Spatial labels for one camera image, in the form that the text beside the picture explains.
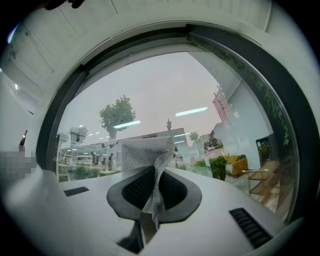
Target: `person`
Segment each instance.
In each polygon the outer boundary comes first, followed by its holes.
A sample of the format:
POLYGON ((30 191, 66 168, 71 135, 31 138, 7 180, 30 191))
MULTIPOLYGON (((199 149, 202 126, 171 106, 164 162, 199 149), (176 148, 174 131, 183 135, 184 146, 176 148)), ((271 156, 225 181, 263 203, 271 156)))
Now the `person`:
POLYGON ((108 169, 109 171, 112 171, 112 160, 113 160, 113 153, 111 153, 111 155, 109 156, 109 159, 108 159, 108 169))

